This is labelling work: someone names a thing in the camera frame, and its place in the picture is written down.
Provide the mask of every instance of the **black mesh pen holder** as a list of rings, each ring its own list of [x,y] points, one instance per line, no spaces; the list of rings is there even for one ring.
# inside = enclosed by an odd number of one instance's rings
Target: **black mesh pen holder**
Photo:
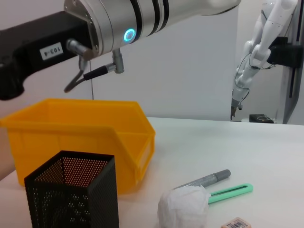
[[[114,156],[61,151],[25,187],[33,228],[119,228]]]

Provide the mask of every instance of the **table surface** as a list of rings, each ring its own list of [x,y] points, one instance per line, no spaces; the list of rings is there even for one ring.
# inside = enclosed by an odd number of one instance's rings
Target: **table surface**
[[[136,193],[119,197],[121,228],[157,227],[165,191],[224,170],[212,192],[251,183],[254,191],[214,203],[207,228],[241,217],[254,228],[298,227],[304,206],[304,126],[149,118],[156,151]],[[0,181],[0,227],[31,228],[16,172]]]

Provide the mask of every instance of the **yellow storage bin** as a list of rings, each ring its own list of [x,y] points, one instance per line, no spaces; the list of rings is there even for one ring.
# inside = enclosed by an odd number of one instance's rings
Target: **yellow storage bin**
[[[9,135],[20,185],[64,151],[115,156],[118,193],[144,177],[155,131],[137,102],[47,99],[1,120]]]

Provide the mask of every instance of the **tissue paper ball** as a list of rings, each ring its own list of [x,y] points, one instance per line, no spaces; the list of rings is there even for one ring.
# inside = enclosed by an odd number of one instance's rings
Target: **tissue paper ball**
[[[158,204],[160,228],[204,228],[211,195],[203,187],[183,187],[164,193]]]

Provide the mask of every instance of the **green plastic handle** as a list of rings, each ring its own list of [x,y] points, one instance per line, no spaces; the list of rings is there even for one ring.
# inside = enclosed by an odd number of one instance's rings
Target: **green plastic handle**
[[[253,191],[253,186],[251,184],[242,184],[239,186],[235,186],[233,188],[229,188],[221,191],[215,191],[211,193],[211,197],[209,198],[209,204],[221,200],[225,200],[228,198],[232,198],[235,196],[239,196],[252,191]]]

